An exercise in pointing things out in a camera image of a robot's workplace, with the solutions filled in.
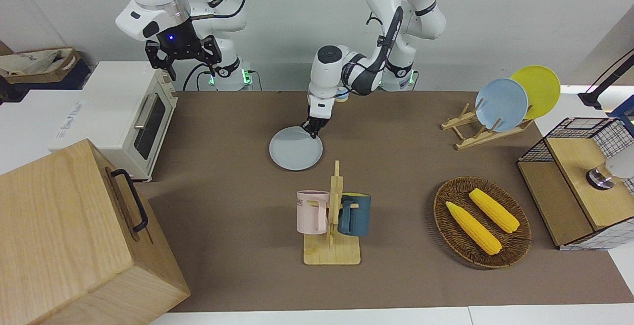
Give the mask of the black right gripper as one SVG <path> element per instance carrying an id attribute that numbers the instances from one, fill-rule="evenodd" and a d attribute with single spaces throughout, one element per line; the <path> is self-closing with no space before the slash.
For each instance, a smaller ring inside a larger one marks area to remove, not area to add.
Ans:
<path id="1" fill-rule="evenodd" d="M 211 76 L 216 77 L 216 68 L 222 61 L 219 43 L 215 36 L 200 39 L 191 20 L 159 32 L 157 39 L 158 42 L 145 42 L 145 52 L 152 68 L 167 72 L 170 79 L 176 81 L 174 61 L 196 59 L 209 70 Z"/>

